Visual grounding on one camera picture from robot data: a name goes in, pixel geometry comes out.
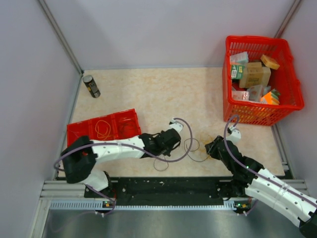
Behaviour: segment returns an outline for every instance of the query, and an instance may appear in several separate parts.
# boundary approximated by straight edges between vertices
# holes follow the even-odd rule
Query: beige floor
[[[206,143],[223,135],[221,68],[87,70],[87,74],[94,77],[101,96],[92,98],[82,84],[73,122],[135,108],[142,132],[156,133],[167,129],[172,117],[180,117],[191,125],[194,137],[201,143],[199,150],[192,154],[196,160],[206,158]],[[238,128],[242,133],[237,144],[240,152],[259,161],[275,175],[284,175],[271,128],[247,124],[240,124]],[[181,136],[188,138],[188,130],[184,129]],[[181,147],[170,159],[183,153]],[[186,157],[171,163],[164,172],[156,171],[153,161],[152,158],[131,158],[103,163],[98,168],[112,177],[231,175],[221,161],[210,157],[202,163]],[[166,164],[156,161],[156,166],[163,169]]]

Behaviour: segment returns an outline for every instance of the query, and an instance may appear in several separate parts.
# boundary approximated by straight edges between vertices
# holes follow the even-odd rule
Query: gray cable carrier
[[[104,208],[101,200],[55,200],[52,201],[50,209],[52,210],[110,210]],[[116,206],[115,210],[159,210],[159,211],[209,211],[209,210],[236,210],[234,201],[224,201],[223,205],[207,206]]]

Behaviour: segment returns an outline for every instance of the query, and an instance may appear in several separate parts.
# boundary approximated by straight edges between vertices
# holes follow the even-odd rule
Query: red tray
[[[67,146],[80,136],[92,140],[126,139],[141,134],[135,109],[67,125]]]

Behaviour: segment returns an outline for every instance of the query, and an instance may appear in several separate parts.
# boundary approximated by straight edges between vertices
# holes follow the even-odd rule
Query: tan box
[[[247,65],[247,67],[244,68],[243,77],[240,79],[239,87],[250,88],[259,84],[261,84],[263,87],[266,87],[270,76],[271,70],[268,67],[249,67]]]
[[[278,69],[279,68],[279,64],[278,62],[266,55],[262,55],[261,57],[262,62],[266,65],[266,67],[272,68],[272,69]]]
[[[261,68],[262,63],[261,62],[251,62],[246,64],[247,68]]]

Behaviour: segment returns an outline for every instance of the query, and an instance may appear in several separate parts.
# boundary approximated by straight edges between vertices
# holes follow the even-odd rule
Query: black can
[[[94,78],[91,75],[86,75],[83,77],[83,82],[86,85],[88,91],[90,92],[91,96],[93,98],[97,98],[100,96],[100,91],[97,87],[97,84],[94,80]]]

